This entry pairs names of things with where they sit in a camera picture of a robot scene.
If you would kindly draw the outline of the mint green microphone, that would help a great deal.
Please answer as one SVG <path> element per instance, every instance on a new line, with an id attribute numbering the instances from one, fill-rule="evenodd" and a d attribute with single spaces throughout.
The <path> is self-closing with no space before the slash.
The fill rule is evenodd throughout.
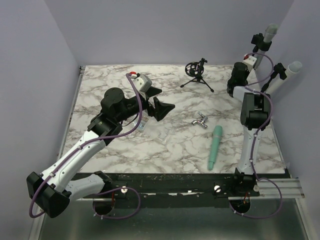
<path id="1" fill-rule="evenodd" d="M 216 162 L 216 158 L 219 151 L 220 142 L 223 135 L 223 128 L 220 125 L 216 125 L 212 132 L 212 142 L 210 148 L 210 154 L 207 163 L 207 169 L 209 171 L 213 170 L 214 164 Z"/>

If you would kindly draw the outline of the silver grey microphone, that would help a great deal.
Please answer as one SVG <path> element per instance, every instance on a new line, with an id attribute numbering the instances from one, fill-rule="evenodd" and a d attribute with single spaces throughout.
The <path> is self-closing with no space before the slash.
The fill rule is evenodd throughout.
<path id="1" fill-rule="evenodd" d="M 258 69 L 263 59 L 262 55 L 258 55 L 256 53 L 265 54 L 270 49 L 272 39 L 277 34 L 278 28 L 279 26 L 277 24 L 271 23 L 267 26 L 264 34 L 258 33 L 253 35 L 251 39 L 251 44 L 254 45 L 252 52 L 255 53 L 253 56 L 257 59 L 254 65 L 255 70 Z"/>

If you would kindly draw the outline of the black round-base microphone stand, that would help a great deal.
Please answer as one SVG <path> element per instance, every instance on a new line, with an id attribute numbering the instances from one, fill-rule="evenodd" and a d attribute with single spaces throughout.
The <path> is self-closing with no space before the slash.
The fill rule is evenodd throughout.
<path id="1" fill-rule="evenodd" d="M 254 34 L 251 40 L 251 44 L 255 45 L 252 52 L 257 53 L 258 50 L 267 52 L 270 49 L 272 41 L 264 42 L 264 36 L 262 33 Z"/>

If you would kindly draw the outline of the black tripod microphone stand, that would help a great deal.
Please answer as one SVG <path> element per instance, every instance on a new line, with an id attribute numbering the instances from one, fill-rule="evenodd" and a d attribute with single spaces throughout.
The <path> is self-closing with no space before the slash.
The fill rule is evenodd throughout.
<path id="1" fill-rule="evenodd" d="M 200 61 L 193 61 L 188 63 L 185 68 L 184 71 L 185 73 L 189 76 L 192 77 L 191 80 L 189 80 L 188 82 L 182 84 L 180 87 L 183 88 L 185 85 L 189 84 L 189 83 L 198 83 L 198 84 L 204 84 L 206 85 L 210 91 L 213 93 L 214 90 L 207 84 L 207 82 L 203 79 L 203 73 L 204 73 L 204 65 L 205 63 L 207 63 L 208 61 L 205 58 L 202 58 Z"/>

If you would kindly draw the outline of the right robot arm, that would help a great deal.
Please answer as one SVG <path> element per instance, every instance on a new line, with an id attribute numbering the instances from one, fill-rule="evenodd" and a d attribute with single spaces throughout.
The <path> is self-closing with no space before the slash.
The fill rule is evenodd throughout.
<path id="1" fill-rule="evenodd" d="M 227 81 L 227 93 L 242 103 L 240 123 L 243 126 L 243 143 L 237 171 L 253 175 L 260 140 L 270 123 L 271 104 L 268 98 L 246 88 L 249 68 L 243 62 L 233 65 L 231 77 Z"/>

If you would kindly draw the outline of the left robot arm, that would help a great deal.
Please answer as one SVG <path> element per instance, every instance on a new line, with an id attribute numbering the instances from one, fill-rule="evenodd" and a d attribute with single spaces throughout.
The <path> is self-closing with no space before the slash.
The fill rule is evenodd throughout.
<path id="1" fill-rule="evenodd" d="M 122 89 L 112 87 L 104 93 L 101 111 L 95 116 L 79 141 L 56 163 L 42 173 L 32 172 L 26 179 L 31 204 L 37 204 L 50 218 L 60 215 L 76 194 L 67 189 L 78 171 L 114 139 L 130 135 L 136 130 L 122 133 L 122 122 L 143 111 L 161 121 L 175 108 L 174 104 L 161 102 L 156 96 L 161 89 L 151 87 L 143 97 L 138 91 L 126 98 Z"/>

